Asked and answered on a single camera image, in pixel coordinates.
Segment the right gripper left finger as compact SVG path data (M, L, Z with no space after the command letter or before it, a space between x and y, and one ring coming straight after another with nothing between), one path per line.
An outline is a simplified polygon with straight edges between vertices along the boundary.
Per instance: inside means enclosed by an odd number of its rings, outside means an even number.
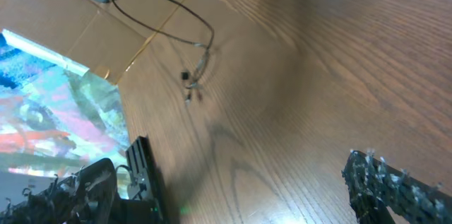
M117 171L103 158L64 179L55 175L37 194L28 187L21 194L24 200L16 205L7 199L2 223L108 223L117 197Z

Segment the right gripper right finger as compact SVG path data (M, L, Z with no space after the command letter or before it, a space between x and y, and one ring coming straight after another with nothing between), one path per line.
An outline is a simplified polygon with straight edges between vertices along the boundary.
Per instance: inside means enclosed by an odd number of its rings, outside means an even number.
M451 224L451 197L397 170L374 152L351 150L342 170L350 206L359 224L393 223L389 211L409 223Z

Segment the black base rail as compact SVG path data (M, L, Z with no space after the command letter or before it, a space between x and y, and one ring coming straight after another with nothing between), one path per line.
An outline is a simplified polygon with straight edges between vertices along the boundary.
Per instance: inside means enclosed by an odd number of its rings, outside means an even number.
M129 200L139 201L144 206L151 223L168 223L161 172L146 137L138 136L127 148L126 160L131 173L131 183L127 187Z

